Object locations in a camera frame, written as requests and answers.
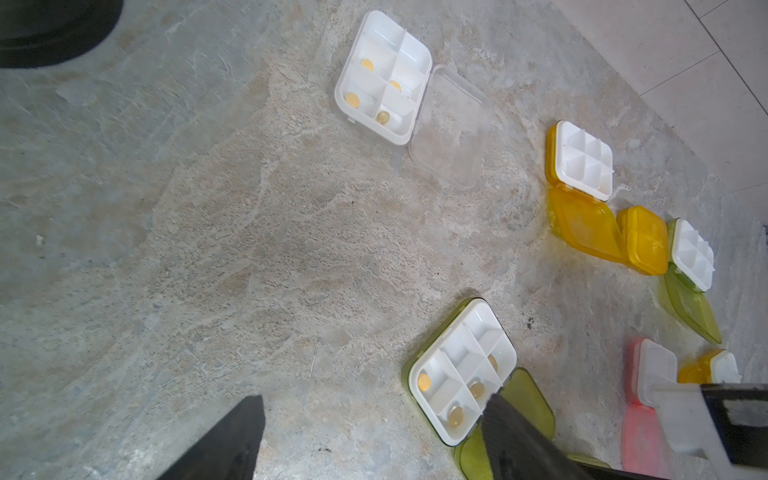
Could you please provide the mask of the small yellow pillbox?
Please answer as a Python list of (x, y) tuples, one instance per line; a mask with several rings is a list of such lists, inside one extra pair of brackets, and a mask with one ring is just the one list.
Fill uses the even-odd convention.
[(668, 230), (664, 220), (642, 206), (632, 206), (617, 215), (626, 249), (624, 263), (648, 276), (662, 276), (668, 270)]

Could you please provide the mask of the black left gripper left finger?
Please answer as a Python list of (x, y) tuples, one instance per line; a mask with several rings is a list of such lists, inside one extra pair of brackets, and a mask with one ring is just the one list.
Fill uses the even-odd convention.
[(251, 480), (265, 426), (263, 398), (246, 396), (160, 479)]

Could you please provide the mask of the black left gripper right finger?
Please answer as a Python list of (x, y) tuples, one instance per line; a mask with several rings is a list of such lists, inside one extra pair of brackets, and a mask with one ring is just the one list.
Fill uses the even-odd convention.
[(481, 430), (494, 479), (591, 478), (499, 394), (489, 398)]

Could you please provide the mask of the clear white pillbox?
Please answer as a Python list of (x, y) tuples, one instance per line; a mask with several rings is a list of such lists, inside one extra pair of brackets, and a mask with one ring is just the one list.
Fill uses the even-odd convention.
[(487, 96), (384, 12), (366, 13), (333, 91), (342, 115), (461, 190), (475, 186), (491, 129)]

